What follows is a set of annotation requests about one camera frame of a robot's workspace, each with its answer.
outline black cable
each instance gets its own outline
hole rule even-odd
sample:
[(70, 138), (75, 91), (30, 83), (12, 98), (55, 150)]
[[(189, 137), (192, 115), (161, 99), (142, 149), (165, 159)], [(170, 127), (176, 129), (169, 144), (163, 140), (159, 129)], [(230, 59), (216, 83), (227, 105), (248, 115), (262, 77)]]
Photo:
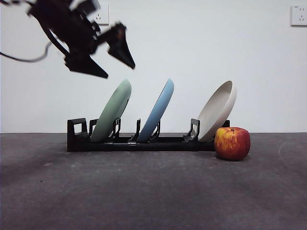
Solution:
[(7, 54), (4, 54), (4, 53), (2, 53), (2, 52), (0, 52), (0, 55), (3, 55), (3, 56), (5, 56), (5, 57), (7, 57), (7, 58), (10, 58), (10, 59), (13, 59), (13, 60), (15, 60), (15, 61), (22, 61), (22, 62), (38, 62), (38, 61), (41, 61), (41, 60), (43, 60), (45, 57), (47, 57), (47, 55), (48, 55), (48, 49), (49, 49), (49, 47), (52, 45), (52, 42), (48, 42), (47, 43), (47, 45), (46, 45), (46, 48), (45, 48), (45, 53), (42, 55), (42, 56), (40, 56), (40, 57), (37, 57), (37, 58), (35, 58), (35, 59), (21, 59), (21, 58), (17, 58), (17, 57), (12, 57), (12, 56), (10, 56), (10, 55), (7, 55)]
[(18, 5), (18, 4), (22, 3), (22, 2), (26, 2), (26, 3), (30, 4), (31, 6), (33, 5), (32, 2), (27, 1), (27, 0), (22, 0), (22, 1), (20, 1), (20, 0), (12, 0), (11, 2), (7, 2), (5, 0), (0, 0), (0, 3), (2, 3), (3, 5), (12, 5), (12, 4), (17, 4)]
[(53, 36), (51, 33), (50, 29), (46, 27), (43, 23), (39, 23), (40, 26), (42, 27), (44, 33), (47, 35), (49, 40), (55, 45), (56, 48), (58, 48), (65, 56), (69, 55), (69, 52), (57, 41), (57, 38)]

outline wall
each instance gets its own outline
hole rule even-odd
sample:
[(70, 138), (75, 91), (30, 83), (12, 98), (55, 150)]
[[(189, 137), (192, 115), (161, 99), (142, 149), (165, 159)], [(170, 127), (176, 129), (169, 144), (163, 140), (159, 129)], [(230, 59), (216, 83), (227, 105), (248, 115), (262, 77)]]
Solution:
[[(238, 90), (233, 126), (250, 132), (306, 132), (307, 28), (290, 26), (291, 4), (304, 0), (109, 0), (110, 22), (127, 26), (136, 62), (131, 70), (93, 56), (109, 79), (70, 73), (52, 47), (39, 63), (1, 58), (1, 132), (66, 132), (67, 119), (98, 118), (125, 78), (131, 100), (122, 131), (143, 124), (168, 78), (175, 92), (162, 132), (185, 132), (212, 93), (227, 80)], [(39, 56), (48, 42), (26, 8), (1, 8), (1, 50)]]
[[(0, 6), (0, 50), (1, 50), (1, 6)], [(1, 79), (1, 59), (0, 59), (0, 79)]]

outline apple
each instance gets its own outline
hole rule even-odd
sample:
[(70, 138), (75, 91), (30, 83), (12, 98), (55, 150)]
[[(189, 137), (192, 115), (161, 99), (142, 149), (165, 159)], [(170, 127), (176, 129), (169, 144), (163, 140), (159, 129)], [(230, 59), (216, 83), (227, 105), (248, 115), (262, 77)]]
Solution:
[(249, 132), (238, 127), (219, 128), (215, 133), (214, 147), (218, 158), (240, 161), (250, 149)]

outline wall outlet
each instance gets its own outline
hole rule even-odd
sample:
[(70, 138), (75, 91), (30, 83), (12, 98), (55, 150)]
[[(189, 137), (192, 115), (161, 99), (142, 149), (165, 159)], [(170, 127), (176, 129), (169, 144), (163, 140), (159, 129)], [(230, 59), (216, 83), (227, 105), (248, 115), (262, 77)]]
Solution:
[(291, 25), (307, 26), (307, 6), (292, 6)]
[(109, 25), (109, 5), (99, 1), (100, 9), (88, 16), (90, 21), (95, 21), (99, 25)]

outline black dish rack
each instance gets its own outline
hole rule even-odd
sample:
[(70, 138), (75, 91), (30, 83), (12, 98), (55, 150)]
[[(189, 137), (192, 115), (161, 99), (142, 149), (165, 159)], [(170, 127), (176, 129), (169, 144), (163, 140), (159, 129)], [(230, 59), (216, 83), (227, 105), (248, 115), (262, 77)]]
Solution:
[[(155, 133), (147, 142), (137, 142), (140, 133), (141, 120), (137, 120), (136, 133), (133, 136), (120, 135), (121, 119), (114, 120), (112, 134), (102, 142), (91, 142), (93, 126), (98, 119), (90, 121), (89, 133), (85, 118), (67, 121), (67, 152), (89, 151), (215, 151), (214, 140), (211, 142), (198, 142), (200, 121), (191, 119), (190, 130), (183, 136), (164, 136), (160, 134), (161, 123), (159, 122)], [(81, 132), (75, 133), (74, 126), (81, 124)], [(196, 134), (192, 135), (193, 126), (196, 126)], [(227, 120), (222, 127), (230, 127)]]

